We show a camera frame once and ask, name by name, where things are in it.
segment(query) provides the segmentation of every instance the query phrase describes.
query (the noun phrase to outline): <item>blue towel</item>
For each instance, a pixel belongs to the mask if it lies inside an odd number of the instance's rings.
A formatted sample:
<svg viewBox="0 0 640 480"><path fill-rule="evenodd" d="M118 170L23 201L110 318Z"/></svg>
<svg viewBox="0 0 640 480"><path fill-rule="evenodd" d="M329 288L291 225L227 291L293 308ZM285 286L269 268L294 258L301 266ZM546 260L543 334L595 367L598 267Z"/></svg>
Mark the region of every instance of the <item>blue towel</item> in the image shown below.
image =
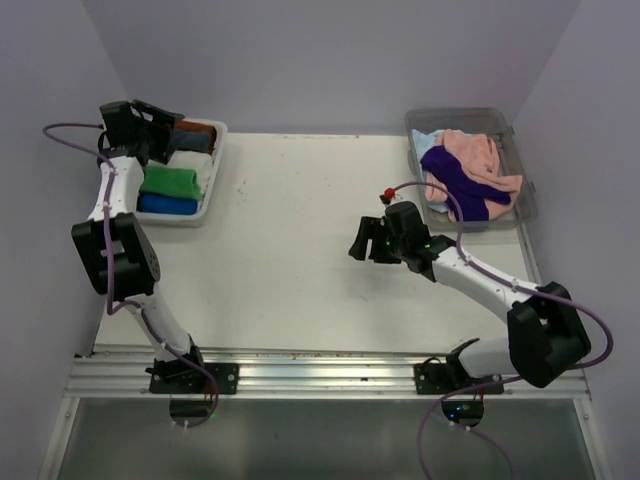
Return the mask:
<svg viewBox="0 0 640 480"><path fill-rule="evenodd" d="M198 211L198 201L145 193L140 195L138 199L138 211L169 215L193 215Z"/></svg>
<svg viewBox="0 0 640 480"><path fill-rule="evenodd" d="M464 133L462 130L456 130L456 132ZM411 130L411 137L413 138L413 145L416 149L416 157L418 157L418 159L424 157L424 154L436 145L436 140L441 133L444 133L444 130L436 130L435 132L431 132L429 134L419 132L415 129ZM422 181L425 182L427 180L426 170L423 169L420 173L422 175ZM447 213L447 210L449 210L449 207L447 207L446 203L427 202L427 207L440 213Z"/></svg>
<svg viewBox="0 0 640 480"><path fill-rule="evenodd" d="M175 150L186 150L191 152L209 153L209 143L211 137L205 132L187 132L176 128L171 133L168 149L170 152Z"/></svg>
<svg viewBox="0 0 640 480"><path fill-rule="evenodd" d="M444 183L449 193L456 197L465 222L489 220L485 199L501 205L509 205L511 202L508 193L474 182L467 177L458 159L447 152L443 146L430 148L420 160L420 164L422 168L429 170ZM456 220L459 220L458 211L450 199L447 199L447 205L455 214Z"/></svg>

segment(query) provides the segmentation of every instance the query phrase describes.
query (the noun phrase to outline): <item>purple cable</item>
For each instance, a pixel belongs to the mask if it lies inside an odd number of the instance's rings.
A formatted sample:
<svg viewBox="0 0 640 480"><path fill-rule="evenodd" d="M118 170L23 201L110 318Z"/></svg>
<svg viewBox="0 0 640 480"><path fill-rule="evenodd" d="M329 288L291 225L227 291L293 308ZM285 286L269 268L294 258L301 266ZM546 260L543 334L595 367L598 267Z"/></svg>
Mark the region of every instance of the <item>purple cable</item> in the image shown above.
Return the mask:
<svg viewBox="0 0 640 480"><path fill-rule="evenodd" d="M203 418L201 418L200 420L197 420L194 423L188 423L187 421L185 421L185 424L184 424L185 428L193 428L193 427L197 427L199 425L202 425L203 423L207 422L207 420L209 420L209 418L211 418L211 415L213 415L213 413L215 412L216 407L218 406L218 385L216 383L216 379L213 377L213 375L211 375L211 373L207 372L200 365L197 365L197 364L193 363L192 361L184 358L182 355L180 355L180 353L175 348L173 348L171 345L167 344L164 341L164 339L158 334L158 332L156 331L155 327L153 326L153 324L149 320L149 317L147 316L147 313L142 308L142 305L140 305L138 302L135 302L133 300L125 300L124 302L120 302L117 305L114 305L114 303L113 303L113 297L114 297L114 291L115 291L115 284L114 284L114 270L115 270L114 269L114 257L115 257L115 253L114 253L114 250L113 250L113 242L111 240L111 226L110 226L110 222L108 221L108 219L109 219L109 209L110 209L110 207L108 205L108 199L111 196L111 190L113 189L113 182L115 181L115 167L113 165L113 162L111 162L111 160L108 157L106 157L102 153L98 152L97 150L93 150L91 148L83 147L82 145L78 145L76 143L69 142L68 140L63 140L62 138L56 137L55 135L53 135L52 133L49 132L49 130L52 130L54 128L59 128L59 127L96 128L96 129L100 129L101 130L102 129L102 125L96 125L96 124L92 124L92 123L54 123L54 124L47 125L46 127L44 127L42 129L42 133L44 135L46 135L48 138L50 138L51 140L53 140L54 142L58 142L58 143L61 143L62 145L65 145L67 147L71 147L71 148L74 148L76 150L80 150L80 151L88 153L90 155L94 155L94 156L98 157L100 160L102 160L103 162L105 162L109 166L109 168L110 168L109 179L107 180L107 186L105 187L104 199L103 199L103 201L104 201L103 233L104 233L104 243L105 243L105 247L106 247L106 250L107 250L107 255L106 255L107 256L107 314L108 315L114 315L121 308L123 308L123 307L125 307L127 305L129 305L129 306L131 306L131 307L133 307L135 309L139 309L140 310L140 316L142 317L142 321L144 322L145 327L147 328L147 330L149 331L151 336L154 338L154 340L156 342L158 342L158 344L163 345L165 350L167 350L169 353L171 353L174 357L176 357L182 363L187 365L189 368L191 368L193 370L196 370L197 372L199 372L199 373L201 373L202 375L205 376L205 378L209 382L209 385L211 386L211 388L214 391L211 409L209 410L208 415L203 417Z"/></svg>
<svg viewBox="0 0 640 480"><path fill-rule="evenodd" d="M458 251L458 255L460 256L461 259L465 260L466 263L468 263L474 270L476 270L477 272L481 273L482 275L486 276L487 278L490 278L491 280L505 286L505 287L512 287L512 283L509 280L506 280L502 277L500 277L499 275L496 275L493 272L490 272L489 270L487 270L486 268L478 265L477 263L475 263L473 260L469 260L467 259L467 256L464 254L464 251L462 250L462 232L463 232L463 227L462 224L464 223L464 219L462 216L462 208L460 207L460 204L458 203L458 200L456 200L456 198L449 193L449 191L447 191L447 189L442 188L439 185L430 183L430 182L420 182L420 181L412 181L412 182L406 182L406 183L402 183L400 185L398 185L397 187L395 187L393 190L394 192L397 192L398 190L401 190L403 188L406 187L411 187L414 185L418 185L418 186L427 186L427 187L432 187L435 188L436 190L440 190L441 192L443 192L444 194L447 195L447 197L449 197L449 199L451 200L451 202L455 205L456 210L458 212L458 218L460 219L458 222L458 234L456 237L456 249ZM609 327L607 326L607 324L604 322L604 320L602 320L593 310L591 310L590 308L578 303L578 302L574 302L573 300L569 300L566 298L562 298L562 297L558 297L556 295L550 295L548 293L543 293L543 292L539 292L537 290L533 290L533 289L529 289L529 288L525 288L525 287L520 287L520 286L515 286L515 289L519 292L522 293L526 293L528 295L532 295L532 296L536 296L539 298L542 298L544 300L547 301L551 301L551 302L557 302L560 303L562 305L566 305L568 307L571 308L575 308L576 310L580 310L583 313L586 313L588 316L590 316L591 318L593 318L593 320L600 326L600 328L602 328L602 331L605 334L605 337L607 339L607 344L605 346L604 352L602 352L602 354L600 354L598 357L594 358L593 360L590 360L588 362L584 362L584 363L577 363L576 365L574 365L573 367L571 367L569 370L576 370L576 369L580 369L580 368L588 368L588 367L593 367L594 365L598 365L599 363L604 362L609 355L611 355L611 352L613 351L613 334L611 333L611 330L609 329ZM440 405L443 401L445 401L448 398L451 398L455 395L461 395L464 393L470 393L473 391L477 391L477 390L481 390L487 387L491 387L491 386L496 386L496 385L504 385L505 383L511 383L511 382L516 382L518 380L522 380L522 377L517 376L517 377L511 377L507 380L499 380L497 382L487 382L487 383L482 383L479 385L473 385L471 387L466 387L466 388L462 388L460 390L455 390L453 392L447 393L446 395L438 398L435 403L427 410L427 412L424 414L424 416L422 417L422 420L420 421L420 426L418 427L418 439L417 439L417 446L418 446L418 458L420 459L420 466L422 467L422 472L424 473L425 477L428 479L433 479L433 476L431 475L431 472L429 471L429 468L427 467L427 464L424 460L424 455L422 453L422 434L424 432L424 428L425 425L427 423L427 420L429 419L429 416L435 411L435 409L438 407L438 405ZM509 464L509 469L511 470L511 478L516 478L517 474L516 474L516 470L515 470L515 466L513 464L513 460L511 459L511 457L509 456L509 454L506 452L506 450L499 445L497 442L495 442L491 437L489 437L487 434L472 429L471 432L475 433L476 435L484 438L485 440L487 440L489 443L491 443L492 445L494 445L499 451L500 453L502 453L502 455L506 458L507 463Z"/></svg>

